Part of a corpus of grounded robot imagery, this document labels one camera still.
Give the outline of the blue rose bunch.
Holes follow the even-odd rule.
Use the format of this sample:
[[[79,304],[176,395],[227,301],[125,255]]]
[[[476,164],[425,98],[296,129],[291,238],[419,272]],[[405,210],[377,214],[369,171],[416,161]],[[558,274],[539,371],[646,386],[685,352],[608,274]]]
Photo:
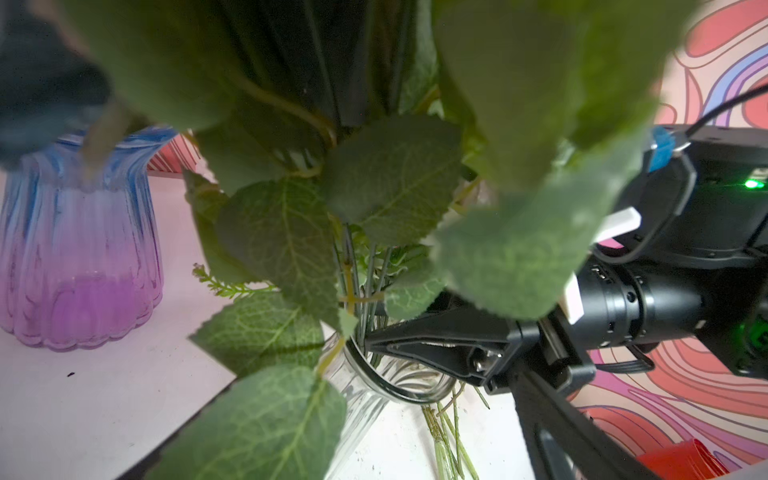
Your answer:
[[[431,278],[535,321],[636,172],[695,1],[63,1],[86,52],[1,5],[1,165],[90,128],[190,131],[257,313],[340,327],[342,231],[434,240]]]

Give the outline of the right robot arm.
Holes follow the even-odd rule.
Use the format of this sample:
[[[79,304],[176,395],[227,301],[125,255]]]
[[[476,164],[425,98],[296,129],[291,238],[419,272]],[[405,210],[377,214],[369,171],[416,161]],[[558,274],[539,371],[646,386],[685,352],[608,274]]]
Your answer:
[[[625,347],[611,373],[651,369],[650,350],[700,340],[731,372],[767,375],[767,134],[705,126],[681,156],[648,157],[622,194],[643,220],[617,248],[597,247],[575,301],[537,325],[451,295],[425,315],[373,333],[372,353],[414,360],[491,394],[527,371],[564,394],[589,383],[592,349]]]

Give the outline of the clear ribbed glass vase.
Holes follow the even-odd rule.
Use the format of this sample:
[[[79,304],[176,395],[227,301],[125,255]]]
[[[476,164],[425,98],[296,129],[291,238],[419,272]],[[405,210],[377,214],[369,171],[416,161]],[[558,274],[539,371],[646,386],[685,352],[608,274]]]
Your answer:
[[[347,413],[328,479],[337,479],[353,451],[391,403],[430,405],[452,392],[456,380],[416,362],[385,357],[372,366],[352,343],[325,370],[324,378],[347,402]]]

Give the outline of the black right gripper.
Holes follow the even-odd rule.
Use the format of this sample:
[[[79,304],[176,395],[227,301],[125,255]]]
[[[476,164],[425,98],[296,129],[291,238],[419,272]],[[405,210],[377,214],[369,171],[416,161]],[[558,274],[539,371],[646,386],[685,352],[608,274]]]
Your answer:
[[[646,373],[648,356],[635,341],[644,335],[647,308],[641,283],[623,268],[591,263],[573,276],[564,297],[538,323],[538,341],[511,365],[531,372],[568,396],[598,371]],[[412,360],[475,387],[485,387],[516,352],[508,344],[515,322],[465,305],[379,329],[364,345],[374,353]],[[629,361],[595,364],[590,350],[625,347]]]

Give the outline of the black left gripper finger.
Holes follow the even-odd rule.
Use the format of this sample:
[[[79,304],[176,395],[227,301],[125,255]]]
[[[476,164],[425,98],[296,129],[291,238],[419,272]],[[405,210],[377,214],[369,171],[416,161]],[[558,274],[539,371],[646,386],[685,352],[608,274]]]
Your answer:
[[[509,386],[537,479],[655,479],[534,372],[513,372]]]

